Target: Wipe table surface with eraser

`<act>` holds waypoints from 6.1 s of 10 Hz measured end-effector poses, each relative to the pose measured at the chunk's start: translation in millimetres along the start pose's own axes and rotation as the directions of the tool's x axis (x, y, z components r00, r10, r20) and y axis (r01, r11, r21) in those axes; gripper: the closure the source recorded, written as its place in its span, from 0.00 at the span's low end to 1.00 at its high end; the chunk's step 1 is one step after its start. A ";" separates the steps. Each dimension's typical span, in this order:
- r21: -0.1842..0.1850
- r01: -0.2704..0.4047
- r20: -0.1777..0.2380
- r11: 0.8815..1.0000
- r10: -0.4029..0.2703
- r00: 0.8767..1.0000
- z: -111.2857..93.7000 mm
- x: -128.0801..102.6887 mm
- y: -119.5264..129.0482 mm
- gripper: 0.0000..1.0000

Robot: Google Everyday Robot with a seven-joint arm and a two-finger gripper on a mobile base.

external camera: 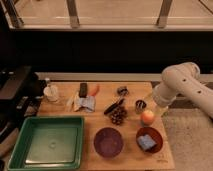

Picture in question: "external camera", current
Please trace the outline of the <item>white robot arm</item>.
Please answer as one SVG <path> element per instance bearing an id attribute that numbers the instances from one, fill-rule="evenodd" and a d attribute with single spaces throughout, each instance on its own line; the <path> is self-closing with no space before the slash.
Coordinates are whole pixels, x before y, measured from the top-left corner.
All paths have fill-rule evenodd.
<path id="1" fill-rule="evenodd" d="M 152 93 L 160 107 L 167 107 L 181 94 L 197 105 L 213 119 L 213 90 L 198 81 L 200 68 L 193 62 L 166 67 L 161 74 L 161 83 Z"/>

